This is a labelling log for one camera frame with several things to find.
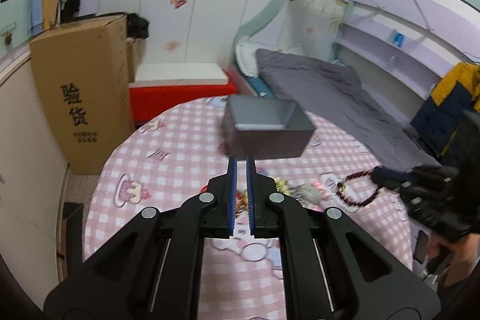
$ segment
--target gray storage box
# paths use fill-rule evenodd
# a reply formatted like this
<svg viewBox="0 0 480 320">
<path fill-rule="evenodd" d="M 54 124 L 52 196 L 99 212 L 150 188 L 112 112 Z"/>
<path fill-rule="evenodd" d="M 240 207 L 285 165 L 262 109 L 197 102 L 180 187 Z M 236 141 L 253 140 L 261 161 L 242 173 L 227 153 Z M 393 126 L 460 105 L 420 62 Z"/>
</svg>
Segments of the gray storage box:
<svg viewBox="0 0 480 320">
<path fill-rule="evenodd" d="M 297 158 L 315 131 L 293 100 L 230 95 L 226 105 L 222 132 L 237 159 Z"/>
</svg>

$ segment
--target gray blanket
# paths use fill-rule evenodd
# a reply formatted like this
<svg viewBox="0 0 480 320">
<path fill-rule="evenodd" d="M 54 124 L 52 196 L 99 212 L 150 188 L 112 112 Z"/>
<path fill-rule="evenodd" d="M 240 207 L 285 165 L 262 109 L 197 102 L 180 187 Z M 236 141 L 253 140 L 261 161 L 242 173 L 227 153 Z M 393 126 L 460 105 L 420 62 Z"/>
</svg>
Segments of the gray blanket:
<svg viewBox="0 0 480 320">
<path fill-rule="evenodd" d="M 400 171 L 438 164 L 362 90 L 351 68 L 266 49 L 257 50 L 256 56 L 260 76 L 277 98 L 295 100 L 303 109 L 344 129 L 381 164 Z"/>
</svg>

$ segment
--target red fabric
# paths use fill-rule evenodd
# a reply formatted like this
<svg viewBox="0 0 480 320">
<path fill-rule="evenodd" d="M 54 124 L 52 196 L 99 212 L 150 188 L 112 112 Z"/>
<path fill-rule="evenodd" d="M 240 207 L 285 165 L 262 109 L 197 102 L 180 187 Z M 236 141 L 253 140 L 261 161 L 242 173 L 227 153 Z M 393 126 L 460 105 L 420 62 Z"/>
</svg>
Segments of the red fabric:
<svg viewBox="0 0 480 320">
<path fill-rule="evenodd" d="M 190 100 L 237 94 L 235 85 L 159 86 L 130 89 L 130 105 L 136 123 L 150 121 L 165 110 Z"/>
</svg>

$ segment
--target brown cardboard box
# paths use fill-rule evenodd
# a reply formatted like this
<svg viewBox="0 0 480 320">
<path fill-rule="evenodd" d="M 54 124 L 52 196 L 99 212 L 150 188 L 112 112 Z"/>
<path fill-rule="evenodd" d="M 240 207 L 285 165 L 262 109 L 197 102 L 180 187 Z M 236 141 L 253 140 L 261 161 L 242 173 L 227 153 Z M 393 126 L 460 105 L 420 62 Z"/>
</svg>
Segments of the brown cardboard box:
<svg viewBox="0 0 480 320">
<path fill-rule="evenodd" d="M 137 73 L 137 68 L 142 61 L 142 54 L 140 39 L 127 39 L 127 64 L 128 64 L 128 81 L 130 83 L 135 82 L 135 74 Z"/>
<path fill-rule="evenodd" d="M 76 174 L 100 174 L 134 131 L 128 90 L 126 18 L 71 22 L 30 42 L 46 118 Z"/>
</svg>

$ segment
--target round table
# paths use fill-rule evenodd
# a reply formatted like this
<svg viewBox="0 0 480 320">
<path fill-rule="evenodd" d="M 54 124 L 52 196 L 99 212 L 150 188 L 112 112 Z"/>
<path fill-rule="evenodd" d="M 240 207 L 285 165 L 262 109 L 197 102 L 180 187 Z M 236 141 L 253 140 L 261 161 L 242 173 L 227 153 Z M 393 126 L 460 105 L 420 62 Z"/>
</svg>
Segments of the round table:
<svg viewBox="0 0 480 320">
<path fill-rule="evenodd" d="M 198 194 L 211 177 L 227 171 L 220 131 L 224 110 L 225 97 L 178 105 L 138 129 L 112 153 L 90 205 L 85 258 L 143 208 L 177 208 Z M 303 155 L 258 160 L 258 172 L 299 185 L 332 175 L 344 178 L 378 165 L 354 137 L 320 116 L 308 115 L 317 129 Z M 240 190 L 246 188 L 245 176 L 245 162 L 238 162 Z M 374 184 L 364 178 L 352 182 L 349 192 L 365 199 L 374 190 Z M 321 208 L 329 206 L 349 212 L 337 196 L 324 201 Z M 381 191 L 372 204 L 349 216 L 411 269 L 409 222 L 397 195 Z M 243 212 L 235 221 L 232 238 L 205 241 L 198 319 L 285 318 L 278 240 L 253 239 Z"/>
</svg>

